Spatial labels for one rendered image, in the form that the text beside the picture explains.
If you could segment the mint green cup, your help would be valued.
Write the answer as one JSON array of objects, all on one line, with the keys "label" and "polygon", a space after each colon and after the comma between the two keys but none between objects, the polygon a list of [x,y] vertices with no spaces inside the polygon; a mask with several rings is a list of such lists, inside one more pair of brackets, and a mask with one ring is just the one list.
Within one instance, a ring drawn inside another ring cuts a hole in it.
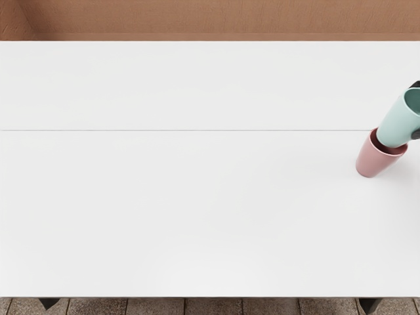
[{"label": "mint green cup", "polygon": [[396,148],[411,140],[420,139],[420,116],[410,110],[406,104],[405,90],[391,106],[377,129],[379,142],[390,148]]}]

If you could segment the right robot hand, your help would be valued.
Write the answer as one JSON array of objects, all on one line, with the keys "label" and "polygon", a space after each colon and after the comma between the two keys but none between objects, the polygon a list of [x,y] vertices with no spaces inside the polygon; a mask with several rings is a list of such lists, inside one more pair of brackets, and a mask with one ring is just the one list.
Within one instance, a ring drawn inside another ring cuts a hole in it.
[{"label": "right robot hand", "polygon": [[411,111],[420,116],[420,81],[413,83],[410,88],[414,90],[406,93],[406,104]]}]

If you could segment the pink cup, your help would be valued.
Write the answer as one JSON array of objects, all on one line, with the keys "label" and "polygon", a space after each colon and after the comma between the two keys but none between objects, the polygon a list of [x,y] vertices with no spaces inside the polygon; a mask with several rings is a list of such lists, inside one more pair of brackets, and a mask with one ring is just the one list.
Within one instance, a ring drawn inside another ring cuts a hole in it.
[{"label": "pink cup", "polygon": [[355,168],[363,177],[373,178],[394,165],[408,150],[408,144],[390,148],[379,142],[377,128],[372,129],[365,139]]}]

